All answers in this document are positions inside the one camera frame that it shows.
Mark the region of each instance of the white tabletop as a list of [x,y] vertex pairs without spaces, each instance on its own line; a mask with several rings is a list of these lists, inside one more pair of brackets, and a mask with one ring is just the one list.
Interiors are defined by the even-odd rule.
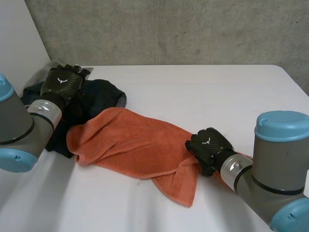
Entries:
[[[272,65],[97,66],[90,80],[123,90],[127,108],[190,132],[214,127],[234,148],[253,154],[259,114],[309,114],[309,98]],[[309,195],[309,185],[305,194]],[[215,178],[199,176],[193,206],[165,197],[151,180],[44,152],[25,174],[0,171],[1,232],[269,232]]]

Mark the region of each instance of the robotic arm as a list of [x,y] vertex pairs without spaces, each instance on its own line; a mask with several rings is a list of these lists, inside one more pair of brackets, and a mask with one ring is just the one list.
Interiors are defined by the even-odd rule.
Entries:
[[85,77],[79,66],[52,68],[41,88],[41,99],[28,110],[8,80],[0,75],[0,168],[28,172],[38,161],[62,112],[74,99]]
[[222,180],[275,232],[309,232],[309,116],[293,111],[261,114],[253,161],[234,151],[214,128],[186,142],[205,175]]

